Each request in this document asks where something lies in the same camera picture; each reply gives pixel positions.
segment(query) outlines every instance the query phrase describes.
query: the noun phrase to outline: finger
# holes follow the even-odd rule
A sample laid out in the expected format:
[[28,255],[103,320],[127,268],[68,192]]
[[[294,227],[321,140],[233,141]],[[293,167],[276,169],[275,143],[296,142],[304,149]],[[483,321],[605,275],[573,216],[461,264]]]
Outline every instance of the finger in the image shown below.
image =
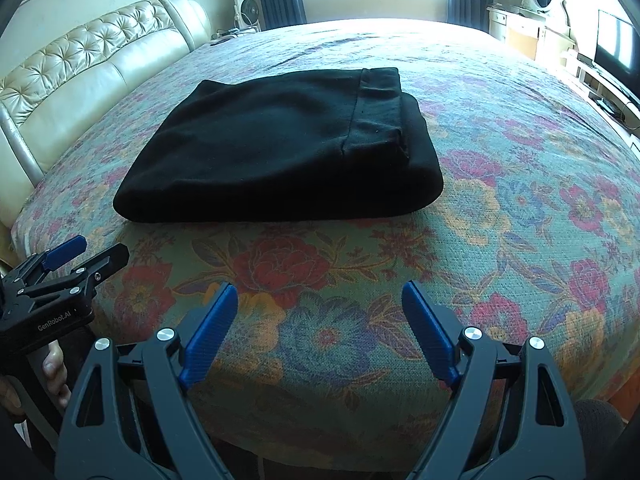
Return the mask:
[[47,381],[47,390],[49,390],[50,393],[57,395],[60,393],[60,390],[62,389],[62,386],[64,386],[66,383],[66,366],[62,365],[62,368],[60,368],[58,370],[58,373],[56,374],[56,376]]
[[24,412],[22,412],[21,415],[14,415],[11,412],[7,413],[9,413],[9,420],[12,424],[22,424],[25,420],[27,420],[27,414]]
[[52,379],[56,376],[64,360],[65,357],[58,342],[54,341],[49,343],[49,355],[47,355],[42,363],[42,371],[44,371],[44,374],[48,379]]
[[71,400],[71,390],[66,384],[62,386],[58,398],[60,399],[60,407],[63,410],[66,410],[66,407],[69,405],[69,401]]
[[4,377],[0,376],[0,404],[12,415],[22,415],[22,403],[20,397],[14,390],[11,383]]

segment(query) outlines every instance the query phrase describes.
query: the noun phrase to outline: tv stand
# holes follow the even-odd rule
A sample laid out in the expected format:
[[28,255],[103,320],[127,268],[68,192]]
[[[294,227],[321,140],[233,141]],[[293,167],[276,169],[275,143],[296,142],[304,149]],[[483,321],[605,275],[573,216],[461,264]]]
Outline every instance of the tv stand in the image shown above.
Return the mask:
[[588,60],[578,59],[577,54],[575,50],[563,54],[566,70],[558,71],[558,76],[610,124],[640,160],[640,109],[635,100],[607,80]]
[[625,126],[625,114],[615,104],[615,102],[610,101],[609,99],[601,97],[597,94],[590,94],[589,99],[594,101],[601,109],[603,109],[605,113],[609,115],[609,117],[619,122],[621,126]]

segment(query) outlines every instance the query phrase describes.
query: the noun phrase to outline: silver screw head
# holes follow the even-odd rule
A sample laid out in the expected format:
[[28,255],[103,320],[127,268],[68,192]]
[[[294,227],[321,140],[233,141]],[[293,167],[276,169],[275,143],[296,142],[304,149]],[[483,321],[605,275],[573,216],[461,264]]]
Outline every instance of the silver screw head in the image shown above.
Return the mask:
[[545,347],[545,342],[539,337],[532,337],[529,339],[529,344],[536,350],[542,350]]
[[465,337],[467,339],[473,340],[480,339],[482,337],[482,331],[475,326],[470,326],[468,328],[465,328]]
[[163,328],[162,330],[158,331],[158,334],[156,334],[156,337],[160,341],[169,341],[169,339],[173,339],[174,336],[175,332],[171,328]]
[[110,344],[111,343],[107,338],[101,337],[94,343],[94,346],[96,350],[106,350],[107,348],[109,348]]

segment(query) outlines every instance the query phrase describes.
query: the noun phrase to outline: bed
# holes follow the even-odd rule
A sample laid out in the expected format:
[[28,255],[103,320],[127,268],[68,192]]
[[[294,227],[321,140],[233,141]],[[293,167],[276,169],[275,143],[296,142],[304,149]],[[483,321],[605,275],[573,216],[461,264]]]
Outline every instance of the bed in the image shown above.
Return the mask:
[[[111,206],[162,120],[202,79],[393,66],[445,178],[399,218],[133,224]],[[289,465],[408,470],[448,391],[399,306],[417,280],[492,337],[542,337],[576,399],[640,366],[640,162],[555,75],[489,35],[349,20],[204,46],[142,83],[53,165],[12,226],[20,256],[83,234],[129,266],[98,289],[98,336],[149,337],[222,281],[237,319],[192,391],[212,436]]]

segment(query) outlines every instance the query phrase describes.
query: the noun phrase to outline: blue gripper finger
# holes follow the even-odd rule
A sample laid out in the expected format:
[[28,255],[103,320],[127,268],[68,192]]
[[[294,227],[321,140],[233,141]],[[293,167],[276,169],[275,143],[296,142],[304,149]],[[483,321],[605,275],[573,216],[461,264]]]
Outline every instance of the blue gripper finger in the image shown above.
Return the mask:
[[414,283],[402,288],[402,310],[433,375],[452,387],[460,380],[455,345]]
[[238,313],[238,292],[226,285],[212,300],[209,311],[184,349],[182,371],[178,377],[187,390],[204,380],[216,354]]
[[44,270],[57,270],[85,251],[86,239],[81,235],[74,236],[47,252],[42,267]]

